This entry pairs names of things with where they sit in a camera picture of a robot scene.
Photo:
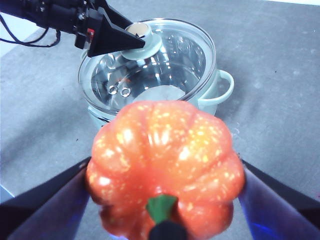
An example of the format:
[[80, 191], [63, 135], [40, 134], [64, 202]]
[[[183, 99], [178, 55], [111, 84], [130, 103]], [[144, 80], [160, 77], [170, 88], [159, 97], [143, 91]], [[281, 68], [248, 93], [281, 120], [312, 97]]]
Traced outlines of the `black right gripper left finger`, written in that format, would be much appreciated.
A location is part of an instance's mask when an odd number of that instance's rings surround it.
[[2, 240], [73, 240], [88, 204], [87, 157], [0, 205]]

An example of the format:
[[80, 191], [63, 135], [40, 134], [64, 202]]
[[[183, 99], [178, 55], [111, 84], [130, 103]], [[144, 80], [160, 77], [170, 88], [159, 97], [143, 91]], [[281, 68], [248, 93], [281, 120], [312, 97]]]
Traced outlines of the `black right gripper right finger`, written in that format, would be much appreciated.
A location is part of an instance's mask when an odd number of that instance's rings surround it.
[[320, 202], [243, 162], [238, 199], [255, 240], [318, 240]]

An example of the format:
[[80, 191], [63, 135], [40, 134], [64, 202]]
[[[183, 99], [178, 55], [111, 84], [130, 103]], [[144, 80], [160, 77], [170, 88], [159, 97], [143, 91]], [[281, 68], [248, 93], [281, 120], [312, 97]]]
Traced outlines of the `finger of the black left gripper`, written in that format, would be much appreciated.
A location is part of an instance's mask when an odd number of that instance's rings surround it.
[[120, 12], [111, 7], [106, 0], [99, 0], [98, 6], [103, 8], [111, 22], [118, 27], [128, 27], [131, 21]]
[[103, 54], [140, 49], [145, 46], [145, 41], [140, 37], [129, 33], [127, 26], [113, 24], [105, 11], [98, 11], [102, 16], [98, 35], [87, 51], [88, 57], [95, 57]]

